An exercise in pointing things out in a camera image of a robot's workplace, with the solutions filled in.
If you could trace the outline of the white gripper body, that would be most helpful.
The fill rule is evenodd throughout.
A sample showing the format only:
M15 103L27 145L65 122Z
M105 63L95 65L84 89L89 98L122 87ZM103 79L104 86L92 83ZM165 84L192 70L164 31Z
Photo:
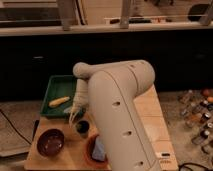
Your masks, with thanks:
M76 113L80 108L88 106L88 84L83 79L77 80L76 91L73 98L71 112Z

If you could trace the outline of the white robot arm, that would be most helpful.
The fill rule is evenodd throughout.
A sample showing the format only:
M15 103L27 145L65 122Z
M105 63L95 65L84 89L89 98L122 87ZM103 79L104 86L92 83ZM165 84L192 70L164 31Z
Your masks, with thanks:
M134 99L151 88L155 72L144 60L98 65L79 62L75 101L88 105L112 171L161 171Z

